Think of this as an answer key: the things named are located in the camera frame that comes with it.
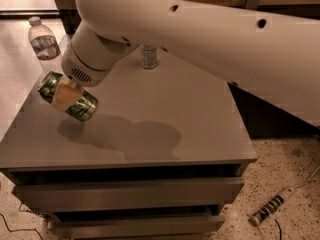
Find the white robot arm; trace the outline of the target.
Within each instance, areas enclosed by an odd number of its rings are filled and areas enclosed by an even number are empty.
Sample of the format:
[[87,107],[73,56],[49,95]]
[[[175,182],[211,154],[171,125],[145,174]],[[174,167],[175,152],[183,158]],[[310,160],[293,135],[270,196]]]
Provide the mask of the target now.
[[162,49],[303,121],[320,124],[320,22],[184,0],[75,0],[80,25],[62,59],[93,87],[144,44]]

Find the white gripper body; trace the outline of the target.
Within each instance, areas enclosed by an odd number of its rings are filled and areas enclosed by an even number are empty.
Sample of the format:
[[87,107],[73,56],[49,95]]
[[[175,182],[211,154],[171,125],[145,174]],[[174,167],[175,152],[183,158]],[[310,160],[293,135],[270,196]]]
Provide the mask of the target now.
[[71,43],[63,54],[62,70],[70,80],[84,87],[99,85],[111,71],[110,68],[97,70],[86,65],[78,58]]

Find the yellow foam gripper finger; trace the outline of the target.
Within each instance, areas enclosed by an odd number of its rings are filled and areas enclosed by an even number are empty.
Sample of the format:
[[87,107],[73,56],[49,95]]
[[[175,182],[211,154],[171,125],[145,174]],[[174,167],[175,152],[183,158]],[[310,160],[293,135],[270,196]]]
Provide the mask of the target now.
[[65,112],[82,97],[83,92],[84,88],[81,85],[63,76],[56,86],[51,106]]

